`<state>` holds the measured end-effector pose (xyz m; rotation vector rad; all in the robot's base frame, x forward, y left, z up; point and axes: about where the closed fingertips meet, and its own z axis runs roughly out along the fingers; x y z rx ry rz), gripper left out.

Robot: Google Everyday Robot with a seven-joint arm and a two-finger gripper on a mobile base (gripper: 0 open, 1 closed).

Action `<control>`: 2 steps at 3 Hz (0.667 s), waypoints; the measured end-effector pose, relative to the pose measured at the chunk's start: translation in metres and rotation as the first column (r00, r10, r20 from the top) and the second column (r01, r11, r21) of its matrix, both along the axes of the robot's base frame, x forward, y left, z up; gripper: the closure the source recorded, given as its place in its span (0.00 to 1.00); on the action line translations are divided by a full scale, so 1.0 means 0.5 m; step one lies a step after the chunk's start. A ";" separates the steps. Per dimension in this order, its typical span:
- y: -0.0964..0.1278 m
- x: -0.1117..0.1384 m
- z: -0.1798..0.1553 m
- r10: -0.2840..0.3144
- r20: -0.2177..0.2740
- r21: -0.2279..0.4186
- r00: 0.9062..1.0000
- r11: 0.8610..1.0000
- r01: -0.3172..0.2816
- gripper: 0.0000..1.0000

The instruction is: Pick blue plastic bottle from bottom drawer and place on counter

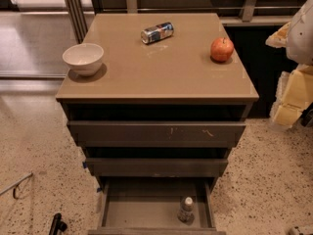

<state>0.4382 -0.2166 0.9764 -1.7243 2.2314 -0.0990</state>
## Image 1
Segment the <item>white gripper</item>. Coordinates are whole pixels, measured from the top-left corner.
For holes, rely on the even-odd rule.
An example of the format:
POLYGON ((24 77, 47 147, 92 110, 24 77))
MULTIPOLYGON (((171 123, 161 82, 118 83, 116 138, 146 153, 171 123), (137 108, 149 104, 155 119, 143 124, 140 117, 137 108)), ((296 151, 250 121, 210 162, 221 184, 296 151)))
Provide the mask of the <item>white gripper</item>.
MULTIPOLYGON (((286 47, 290 24, 285 23, 266 39, 265 44, 273 48, 286 47)), ((278 80, 270 120, 280 128, 291 128, 312 103, 313 66, 298 65, 292 72, 283 71, 278 80)))

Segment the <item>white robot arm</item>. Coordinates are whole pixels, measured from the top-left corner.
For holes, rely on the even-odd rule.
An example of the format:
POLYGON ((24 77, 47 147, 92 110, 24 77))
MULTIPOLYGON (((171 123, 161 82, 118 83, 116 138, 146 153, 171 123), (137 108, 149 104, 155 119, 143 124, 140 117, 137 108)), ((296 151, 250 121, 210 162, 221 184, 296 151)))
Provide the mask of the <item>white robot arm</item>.
POLYGON ((271 125, 287 130, 313 103, 313 0, 307 0, 265 44, 285 48, 287 58, 297 63, 292 72, 281 73, 270 111, 271 125))

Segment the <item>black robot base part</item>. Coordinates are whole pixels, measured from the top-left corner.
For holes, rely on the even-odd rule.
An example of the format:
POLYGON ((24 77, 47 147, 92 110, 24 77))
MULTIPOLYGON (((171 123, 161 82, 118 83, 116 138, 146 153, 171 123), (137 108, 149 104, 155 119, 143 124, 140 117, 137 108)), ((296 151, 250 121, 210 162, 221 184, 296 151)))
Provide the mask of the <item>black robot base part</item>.
POLYGON ((62 215, 58 212, 54 215, 49 235, 61 235, 67 230, 67 224, 62 221, 62 215))

